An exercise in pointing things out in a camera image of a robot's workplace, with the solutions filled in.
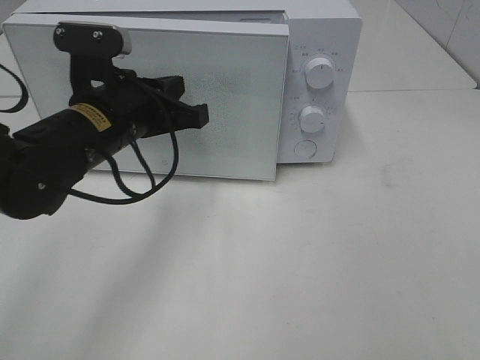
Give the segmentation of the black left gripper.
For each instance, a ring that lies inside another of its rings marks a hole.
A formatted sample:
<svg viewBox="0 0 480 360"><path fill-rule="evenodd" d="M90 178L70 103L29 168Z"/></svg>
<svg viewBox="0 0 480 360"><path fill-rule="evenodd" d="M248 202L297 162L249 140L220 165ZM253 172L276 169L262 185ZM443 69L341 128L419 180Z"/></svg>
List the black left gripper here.
<svg viewBox="0 0 480 360"><path fill-rule="evenodd" d="M209 123L205 104L188 105L180 101L185 93L182 76L139 77L133 70L113 65L110 58L87 56L128 55L132 50L128 31L99 22L59 22L53 42L70 53L70 83L73 94L68 112L77 118L80 106L99 110L109 122L98 130L92 121L76 120L74 142L117 152L134 138L148 138L170 131L200 129Z"/></svg>

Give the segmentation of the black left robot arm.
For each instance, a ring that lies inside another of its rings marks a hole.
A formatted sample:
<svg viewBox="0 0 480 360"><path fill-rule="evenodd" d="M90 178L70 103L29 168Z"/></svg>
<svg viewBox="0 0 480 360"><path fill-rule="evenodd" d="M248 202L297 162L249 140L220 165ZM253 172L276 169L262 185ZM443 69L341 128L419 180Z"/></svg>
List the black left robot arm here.
<svg viewBox="0 0 480 360"><path fill-rule="evenodd" d="M1 127L1 213L18 220L54 214L68 196L106 205L130 205L157 193L131 190L115 154L140 152L138 139L200 129L209 123L205 104L183 103L181 76L145 78L121 69L113 59L131 51L125 30L95 22L60 22L52 34L56 48L70 56L73 93L68 106L17 132ZM84 175L109 164L121 199L75 189Z"/></svg>

